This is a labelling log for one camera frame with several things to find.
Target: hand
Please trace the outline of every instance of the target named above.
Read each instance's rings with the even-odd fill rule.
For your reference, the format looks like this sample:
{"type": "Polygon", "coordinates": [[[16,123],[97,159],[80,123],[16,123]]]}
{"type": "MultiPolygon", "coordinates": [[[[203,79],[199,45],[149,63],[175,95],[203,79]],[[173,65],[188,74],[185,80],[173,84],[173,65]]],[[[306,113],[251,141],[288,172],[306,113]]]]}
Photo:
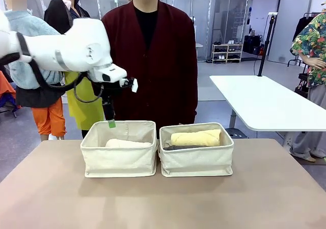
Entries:
{"type": "Polygon", "coordinates": [[[306,58],[304,63],[306,63],[308,66],[323,69],[326,67],[326,62],[324,62],[321,58],[306,58]]]}

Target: brown tabletop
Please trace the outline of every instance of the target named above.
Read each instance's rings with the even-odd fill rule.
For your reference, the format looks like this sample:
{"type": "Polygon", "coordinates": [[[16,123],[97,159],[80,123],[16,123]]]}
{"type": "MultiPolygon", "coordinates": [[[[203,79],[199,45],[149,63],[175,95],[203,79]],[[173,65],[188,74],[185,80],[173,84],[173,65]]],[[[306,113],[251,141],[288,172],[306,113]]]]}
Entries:
{"type": "Polygon", "coordinates": [[[43,142],[0,183],[0,228],[326,228],[326,193],[275,140],[234,143],[232,176],[90,179],[80,141],[43,142]]]}

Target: maroon cardigan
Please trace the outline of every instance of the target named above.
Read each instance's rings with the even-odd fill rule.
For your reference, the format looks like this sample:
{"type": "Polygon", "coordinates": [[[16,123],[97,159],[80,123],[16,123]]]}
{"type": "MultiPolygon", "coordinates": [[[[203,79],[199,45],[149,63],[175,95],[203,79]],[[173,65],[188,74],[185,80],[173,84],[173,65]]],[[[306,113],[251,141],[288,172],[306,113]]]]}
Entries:
{"type": "Polygon", "coordinates": [[[137,93],[115,96],[116,120],[152,120],[157,128],[194,123],[198,103],[195,30],[182,11],[158,1],[156,30],[149,50],[133,2],[102,19],[113,63],[138,80],[137,93]]]}

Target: shoe rack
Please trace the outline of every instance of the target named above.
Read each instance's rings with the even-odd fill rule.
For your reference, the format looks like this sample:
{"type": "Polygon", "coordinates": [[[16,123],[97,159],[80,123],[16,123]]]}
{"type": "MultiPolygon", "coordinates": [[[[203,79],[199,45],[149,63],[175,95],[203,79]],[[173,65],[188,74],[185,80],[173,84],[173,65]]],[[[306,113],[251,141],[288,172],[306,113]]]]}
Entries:
{"type": "Polygon", "coordinates": [[[243,50],[243,44],[213,44],[212,45],[212,63],[214,62],[225,62],[228,61],[241,61],[243,50]]]}

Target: orange cloth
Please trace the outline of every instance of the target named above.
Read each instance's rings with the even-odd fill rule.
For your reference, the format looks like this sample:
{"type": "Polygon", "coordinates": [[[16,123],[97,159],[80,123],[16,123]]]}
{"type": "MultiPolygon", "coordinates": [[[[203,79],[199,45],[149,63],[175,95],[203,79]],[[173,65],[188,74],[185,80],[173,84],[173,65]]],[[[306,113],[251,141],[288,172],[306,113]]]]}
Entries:
{"type": "Polygon", "coordinates": [[[0,71],[0,98],[4,93],[11,93],[12,96],[16,99],[16,91],[14,88],[12,88],[11,84],[9,84],[4,74],[0,71]]]}
{"type": "Polygon", "coordinates": [[[61,98],[48,108],[32,108],[32,112],[40,135],[61,137],[66,134],[61,98]]]}

